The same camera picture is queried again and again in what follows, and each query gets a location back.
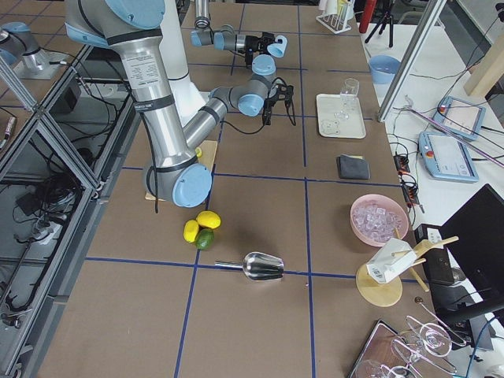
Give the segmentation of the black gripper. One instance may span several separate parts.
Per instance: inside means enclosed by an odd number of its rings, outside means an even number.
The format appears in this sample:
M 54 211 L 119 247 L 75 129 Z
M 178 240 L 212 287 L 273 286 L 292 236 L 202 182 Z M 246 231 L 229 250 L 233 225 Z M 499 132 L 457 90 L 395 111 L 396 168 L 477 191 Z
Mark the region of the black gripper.
M 261 37 L 247 35 L 245 37 L 245 44 L 243 48 L 246 66 L 252 65 L 254 53 L 270 55 L 268 47 L 275 41 L 276 39 L 274 34 L 269 32 L 263 32 Z
M 272 87 L 274 90 L 273 94 L 270 94 L 265 100 L 265 109 L 263 109 L 261 119 L 263 125 L 271 124 L 272 117 L 272 108 L 275 106 L 277 102 L 283 102 L 286 108 L 286 111 L 289 113 L 290 111 L 294 112 L 294 86 L 290 84 L 286 84 L 285 82 L 275 83 Z

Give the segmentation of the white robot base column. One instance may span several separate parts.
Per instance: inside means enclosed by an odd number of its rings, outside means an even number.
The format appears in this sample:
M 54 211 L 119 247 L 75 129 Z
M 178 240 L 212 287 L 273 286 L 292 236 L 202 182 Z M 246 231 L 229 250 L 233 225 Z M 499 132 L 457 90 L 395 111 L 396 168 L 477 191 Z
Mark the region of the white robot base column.
M 176 2 L 165 0 L 164 4 L 161 58 L 176 102 L 177 113 L 182 125 L 185 125 L 208 102 L 209 93 L 201 92 L 191 80 Z

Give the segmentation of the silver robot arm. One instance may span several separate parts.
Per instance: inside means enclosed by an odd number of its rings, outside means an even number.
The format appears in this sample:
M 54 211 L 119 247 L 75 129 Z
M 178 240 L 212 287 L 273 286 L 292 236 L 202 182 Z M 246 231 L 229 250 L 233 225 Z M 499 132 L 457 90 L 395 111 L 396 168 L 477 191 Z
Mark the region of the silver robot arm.
M 225 50 L 244 58 L 245 66 L 252 68 L 254 54 L 265 54 L 273 57 L 283 57 L 287 47 L 287 39 L 270 32 L 262 32 L 261 36 L 243 35 L 225 24 L 221 28 L 211 28 L 209 1 L 195 1 L 195 29 L 191 32 L 191 43 L 194 46 L 213 46 L 217 50 Z
M 245 84 L 218 87 L 207 98 L 191 82 L 175 2 L 65 4 L 70 39 L 120 56 L 150 143 L 151 160 L 143 170 L 146 190 L 188 208 L 203 203 L 212 187 L 211 171 L 199 163 L 197 147 L 230 110 L 254 117 L 268 109 L 280 90 L 275 60 L 287 48 L 282 35 L 240 35 L 229 25 L 212 29 L 207 2 L 195 6 L 192 44 L 243 53 L 252 71 Z

